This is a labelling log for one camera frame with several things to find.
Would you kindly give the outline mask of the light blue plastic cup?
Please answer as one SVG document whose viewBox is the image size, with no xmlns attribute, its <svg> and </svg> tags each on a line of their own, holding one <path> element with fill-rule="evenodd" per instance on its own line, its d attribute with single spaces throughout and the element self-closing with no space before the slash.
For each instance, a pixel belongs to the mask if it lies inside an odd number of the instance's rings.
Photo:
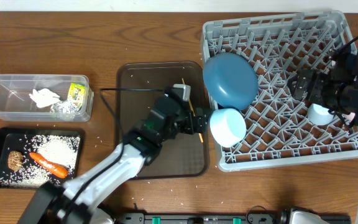
<svg viewBox="0 0 358 224">
<path fill-rule="evenodd" d="M 317 126 L 327 125 L 334 119 L 334 115 L 330 114 L 327 108 L 317 104 L 312 104 L 308 108 L 307 117 Z"/>
</svg>

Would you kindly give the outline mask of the wooden chopstick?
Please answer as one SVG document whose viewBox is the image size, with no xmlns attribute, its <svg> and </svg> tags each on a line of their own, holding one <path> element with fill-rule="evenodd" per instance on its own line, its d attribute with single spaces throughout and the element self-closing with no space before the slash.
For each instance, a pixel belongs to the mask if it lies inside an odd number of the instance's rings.
<svg viewBox="0 0 358 224">
<path fill-rule="evenodd" d="M 181 78 L 181 80 L 182 80 L 182 84 L 186 85 L 184 78 Z M 190 106 L 190 110 L 192 111 L 193 116 L 195 117 L 196 114 L 195 114 L 195 111 L 194 111 L 194 109 L 193 109 L 193 105 L 192 105 L 192 103 L 191 103 L 190 97 L 189 97 L 189 99 L 188 99 L 188 103 L 189 103 L 189 106 Z M 201 133 L 198 133 L 198 135 L 199 135 L 199 138 L 200 138 L 200 142 L 201 142 L 201 143 L 204 143 L 202 134 L 201 134 Z"/>
</svg>

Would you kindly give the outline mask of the light blue rice bowl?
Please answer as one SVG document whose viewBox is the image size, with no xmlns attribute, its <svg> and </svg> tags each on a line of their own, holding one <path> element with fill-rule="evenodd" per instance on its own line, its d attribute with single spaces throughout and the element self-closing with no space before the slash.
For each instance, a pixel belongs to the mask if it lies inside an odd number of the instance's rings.
<svg viewBox="0 0 358 224">
<path fill-rule="evenodd" d="M 224 108 L 215 110 L 209 120 L 211 134 L 222 147 L 232 147 L 246 136 L 246 122 L 238 110 Z"/>
</svg>

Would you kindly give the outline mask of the dark blue plate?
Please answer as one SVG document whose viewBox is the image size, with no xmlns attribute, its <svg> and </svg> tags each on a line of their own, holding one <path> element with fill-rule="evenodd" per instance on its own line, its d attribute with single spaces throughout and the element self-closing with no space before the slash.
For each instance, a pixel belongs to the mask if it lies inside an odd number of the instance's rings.
<svg viewBox="0 0 358 224">
<path fill-rule="evenodd" d="M 221 53 L 203 67 L 203 81 L 209 95 L 223 108 L 244 110 L 258 93 L 257 75 L 240 55 Z"/>
</svg>

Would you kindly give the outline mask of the aluminium foil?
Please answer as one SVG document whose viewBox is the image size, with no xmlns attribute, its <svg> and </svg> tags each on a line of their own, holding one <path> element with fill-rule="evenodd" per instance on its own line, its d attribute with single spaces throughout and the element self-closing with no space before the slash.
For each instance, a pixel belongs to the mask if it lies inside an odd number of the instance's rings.
<svg viewBox="0 0 358 224">
<path fill-rule="evenodd" d="M 51 113 L 76 113 L 78 106 L 70 100 L 59 101 L 50 108 Z"/>
</svg>

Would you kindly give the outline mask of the orange carrot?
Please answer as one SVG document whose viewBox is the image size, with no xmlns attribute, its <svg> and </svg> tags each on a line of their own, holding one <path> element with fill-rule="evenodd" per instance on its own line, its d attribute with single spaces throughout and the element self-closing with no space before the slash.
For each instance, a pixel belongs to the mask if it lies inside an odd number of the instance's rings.
<svg viewBox="0 0 358 224">
<path fill-rule="evenodd" d="M 36 152 L 30 152 L 29 156 L 39 165 L 41 165 L 44 169 L 52 173 L 53 175 L 64 179 L 68 175 L 68 171 L 65 167 L 61 166 L 60 164 L 56 164 L 54 162 L 46 160 L 41 154 Z"/>
</svg>

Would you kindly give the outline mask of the white tissue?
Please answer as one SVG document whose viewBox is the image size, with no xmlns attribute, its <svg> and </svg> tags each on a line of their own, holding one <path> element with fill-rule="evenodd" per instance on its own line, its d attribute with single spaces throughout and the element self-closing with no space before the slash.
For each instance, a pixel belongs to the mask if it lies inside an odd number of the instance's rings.
<svg viewBox="0 0 358 224">
<path fill-rule="evenodd" d="M 61 101 L 59 95 L 47 88 L 41 89 L 39 91 L 33 89 L 32 93 L 29 93 L 29 96 L 30 99 L 35 102 L 38 108 L 52 106 L 53 104 Z"/>
</svg>

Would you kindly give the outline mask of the brown food scrap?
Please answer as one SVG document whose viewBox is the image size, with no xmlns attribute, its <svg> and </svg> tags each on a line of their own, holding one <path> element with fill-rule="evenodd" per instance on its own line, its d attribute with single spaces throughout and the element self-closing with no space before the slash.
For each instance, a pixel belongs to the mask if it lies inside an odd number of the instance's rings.
<svg viewBox="0 0 358 224">
<path fill-rule="evenodd" d="M 11 151 L 8 156 L 7 165 L 11 170 L 18 171 L 22 167 L 23 155 L 19 151 Z"/>
</svg>

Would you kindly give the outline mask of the pink plastic cup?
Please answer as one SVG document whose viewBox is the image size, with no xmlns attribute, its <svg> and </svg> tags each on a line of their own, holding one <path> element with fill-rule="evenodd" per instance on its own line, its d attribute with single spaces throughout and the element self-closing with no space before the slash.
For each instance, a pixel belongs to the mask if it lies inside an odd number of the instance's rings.
<svg viewBox="0 0 358 224">
<path fill-rule="evenodd" d="M 352 121 L 355 117 L 355 114 L 354 113 L 344 114 L 343 117 L 349 121 Z"/>
</svg>

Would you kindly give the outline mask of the yellow green wrapper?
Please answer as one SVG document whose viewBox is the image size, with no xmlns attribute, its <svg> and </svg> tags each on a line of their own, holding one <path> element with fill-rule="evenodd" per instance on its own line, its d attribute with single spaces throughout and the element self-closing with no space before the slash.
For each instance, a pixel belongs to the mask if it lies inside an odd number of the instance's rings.
<svg viewBox="0 0 358 224">
<path fill-rule="evenodd" d="M 68 90 L 67 100 L 73 103 L 77 108 L 81 108 L 85 98 L 85 93 L 86 88 L 84 85 L 71 83 Z"/>
</svg>

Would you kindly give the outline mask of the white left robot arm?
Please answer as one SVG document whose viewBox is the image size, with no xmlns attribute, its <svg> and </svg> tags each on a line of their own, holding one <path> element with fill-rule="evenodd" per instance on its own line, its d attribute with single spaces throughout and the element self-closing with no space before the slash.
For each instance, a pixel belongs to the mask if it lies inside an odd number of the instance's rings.
<svg viewBox="0 0 358 224">
<path fill-rule="evenodd" d="M 145 120 L 123 135 L 113 153 L 83 175 L 56 187 L 47 182 L 34 194 L 19 223 L 113 223 L 99 205 L 121 184 L 134 178 L 160 154 L 163 142 L 178 133 L 204 133 L 211 109 L 191 110 L 175 93 L 156 99 Z"/>
</svg>

